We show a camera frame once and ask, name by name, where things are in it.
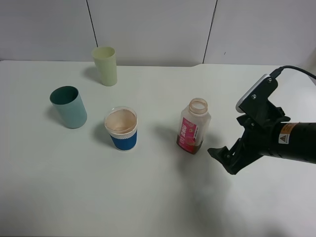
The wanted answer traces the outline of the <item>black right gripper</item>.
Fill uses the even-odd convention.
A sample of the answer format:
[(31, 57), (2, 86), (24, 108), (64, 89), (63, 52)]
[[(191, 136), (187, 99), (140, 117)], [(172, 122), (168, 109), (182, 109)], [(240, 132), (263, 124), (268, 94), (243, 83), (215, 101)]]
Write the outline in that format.
[(237, 118), (244, 133), (232, 148), (209, 148), (210, 156), (222, 164), (225, 170), (236, 175), (240, 170), (257, 161), (262, 157), (261, 151), (267, 154), (272, 143), (272, 133), (276, 126), (282, 122), (290, 121), (281, 107), (276, 107), (271, 102), (262, 105), (245, 106), (241, 108), (242, 102), (238, 102), (236, 108), (244, 113)]

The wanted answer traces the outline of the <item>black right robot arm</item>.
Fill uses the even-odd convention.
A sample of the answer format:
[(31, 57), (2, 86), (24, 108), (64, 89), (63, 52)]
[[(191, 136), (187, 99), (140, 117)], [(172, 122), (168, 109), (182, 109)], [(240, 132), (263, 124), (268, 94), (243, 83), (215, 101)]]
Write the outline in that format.
[(314, 122), (291, 123), (282, 108), (269, 101), (261, 105), (243, 102), (239, 108), (244, 112), (237, 118), (244, 127), (242, 137), (231, 149), (208, 149), (210, 156), (220, 162), (228, 173), (236, 175), (263, 156), (316, 162)]

